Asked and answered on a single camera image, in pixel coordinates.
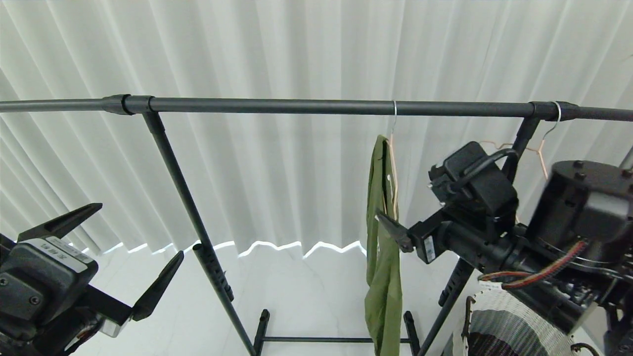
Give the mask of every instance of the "label sticker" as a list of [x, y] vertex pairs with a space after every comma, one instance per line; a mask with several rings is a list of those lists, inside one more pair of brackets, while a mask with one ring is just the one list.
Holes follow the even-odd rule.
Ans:
[[28, 243], [29, 245], [37, 248], [41, 252], [53, 258], [58, 263], [61, 263], [76, 273], [81, 273], [88, 269], [85, 264], [75, 260], [71, 255], [65, 253], [62, 249], [48, 243], [44, 239], [30, 239], [22, 243]]
[[94, 262], [93, 259], [91, 259], [90, 257], [84, 255], [78, 249], [68, 245], [64, 241], [56, 238], [55, 236], [50, 236], [50, 237], [46, 238], [46, 241], [48, 241], [48, 242], [52, 243], [53, 245], [59, 247], [62, 251], [66, 252], [67, 254], [71, 255], [72, 257], [75, 257], [77, 260], [80, 260], [81, 262], [83, 262], [85, 264], [89, 264], [91, 262]]
[[479, 281], [479, 285], [493, 291], [503, 291], [501, 282]]
[[429, 263], [435, 260], [435, 246], [433, 245], [433, 236], [424, 239], [424, 250], [427, 252]]

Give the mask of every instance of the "clothing rack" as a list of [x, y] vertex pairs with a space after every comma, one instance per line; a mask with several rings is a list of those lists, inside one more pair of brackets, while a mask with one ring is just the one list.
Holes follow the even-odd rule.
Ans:
[[[319, 343], [371, 343], [370, 338], [309, 338], [267, 336], [266, 328], [270, 313], [261, 313], [260, 323], [254, 342], [251, 342], [242, 322], [233, 307], [233, 292], [217, 259], [211, 240], [189, 187], [165, 134], [160, 112], [196, 113], [291, 113], [291, 114], [334, 114], [334, 115], [406, 115], [406, 116], [453, 116], [453, 117], [520, 117], [523, 118], [512, 148], [519, 158], [534, 135], [538, 123], [545, 121], [566, 121], [575, 118], [615, 120], [633, 122], [633, 110], [593, 108], [578, 106], [564, 101], [530, 103], [468, 103], [448, 101], [362, 101], [362, 100], [297, 100], [297, 99], [212, 99], [212, 98], [155, 98], [153, 96], [133, 96], [119, 94], [101, 99], [52, 99], [0, 101], [0, 113], [19, 111], [106, 111], [119, 115], [141, 114], [154, 137], [158, 150], [172, 176], [182, 203], [200, 240], [193, 247], [194, 253], [213, 285], [237, 334], [251, 356], [260, 356], [265, 342], [319, 342]], [[504, 165], [508, 173], [510, 167]], [[512, 181], [514, 173], [508, 177]], [[404, 313], [404, 324], [408, 338], [401, 339], [411, 347], [411, 354], [423, 356], [429, 350], [455, 301], [473, 272], [460, 260], [449, 282], [442, 292], [439, 305], [442, 307], [437, 319], [420, 347], [413, 316]]]

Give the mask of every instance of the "olive green garment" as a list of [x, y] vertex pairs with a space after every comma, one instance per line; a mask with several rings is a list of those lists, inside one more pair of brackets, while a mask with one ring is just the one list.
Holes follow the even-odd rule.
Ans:
[[400, 250], [375, 219], [376, 209], [394, 218], [391, 157], [387, 138], [378, 136], [372, 153], [367, 194], [367, 284], [365, 321], [376, 355], [394, 356], [400, 349], [402, 287]]

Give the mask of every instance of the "white wall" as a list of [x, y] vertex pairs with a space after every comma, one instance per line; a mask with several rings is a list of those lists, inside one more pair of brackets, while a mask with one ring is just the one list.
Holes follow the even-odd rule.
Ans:
[[[337, 253], [319, 248], [308, 258], [300, 248], [275, 251], [259, 246], [237, 258], [233, 246], [217, 251], [235, 294], [234, 305], [247, 332], [254, 337], [262, 309], [271, 312], [268, 334], [274, 336], [367, 337], [363, 299], [365, 256], [359, 249]], [[100, 270], [93, 285], [133, 305], [151, 284], [173, 252], [151, 255], [147, 249], [127, 253], [118, 249], [99, 257]], [[401, 255], [404, 310], [410, 310], [423, 338], [439, 311], [437, 299], [456, 256], [445, 253], [432, 265], [414, 254]], [[467, 292], [477, 285], [471, 281]], [[463, 297], [458, 305], [463, 305]], [[450, 330], [461, 315], [455, 308], [429, 355], [439, 355]], [[406, 337], [404, 326], [402, 335]], [[78, 356], [216, 356], [247, 355], [211, 284], [194, 254], [185, 262], [150, 318], [131, 322], [111, 339], [95, 336]], [[372, 355], [371, 344], [268, 343], [263, 355], [361, 356]], [[401, 355], [410, 354], [407, 345]]]

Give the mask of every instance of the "curtain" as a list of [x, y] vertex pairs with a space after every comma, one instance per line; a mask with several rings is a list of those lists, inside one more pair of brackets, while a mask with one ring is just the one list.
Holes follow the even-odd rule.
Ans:
[[[633, 108], [630, 1], [3, 1], [0, 100], [112, 94], [443, 101], [564, 100]], [[197, 237], [142, 118], [0, 114], [0, 232], [104, 208], [68, 239], [103, 253]], [[373, 140], [390, 117], [163, 115], [215, 244], [305, 253], [366, 236]], [[432, 164], [468, 141], [511, 141], [517, 118], [399, 117], [401, 222], [437, 209]], [[551, 123], [543, 123], [538, 146]], [[619, 164], [630, 124], [575, 120], [544, 157]], [[544, 184], [527, 153], [527, 220]]]

